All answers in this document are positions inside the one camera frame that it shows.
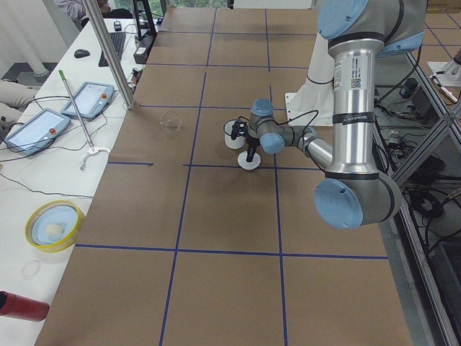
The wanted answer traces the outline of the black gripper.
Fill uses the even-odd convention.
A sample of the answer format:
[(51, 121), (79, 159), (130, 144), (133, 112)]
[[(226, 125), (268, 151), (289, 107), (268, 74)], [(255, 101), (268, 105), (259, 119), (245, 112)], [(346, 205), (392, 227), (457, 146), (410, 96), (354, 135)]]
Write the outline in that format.
[(248, 146), (246, 161), (253, 161), (256, 157), (256, 150), (259, 147), (259, 139), (253, 137), (249, 132), (246, 132), (246, 144)]

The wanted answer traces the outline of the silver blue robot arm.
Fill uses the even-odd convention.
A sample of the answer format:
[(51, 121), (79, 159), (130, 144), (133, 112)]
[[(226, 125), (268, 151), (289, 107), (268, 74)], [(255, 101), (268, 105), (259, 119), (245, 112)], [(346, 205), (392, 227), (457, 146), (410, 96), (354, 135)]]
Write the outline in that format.
[(400, 207), (400, 190), (372, 157), (375, 122), (375, 61), (419, 48), (425, 1), (326, 1), (318, 32), (334, 60), (333, 140), (325, 142), (308, 125), (282, 125), (272, 103), (258, 99), (247, 132), (268, 154), (288, 146), (301, 150), (324, 171), (315, 190), (321, 218), (337, 229), (380, 223)]

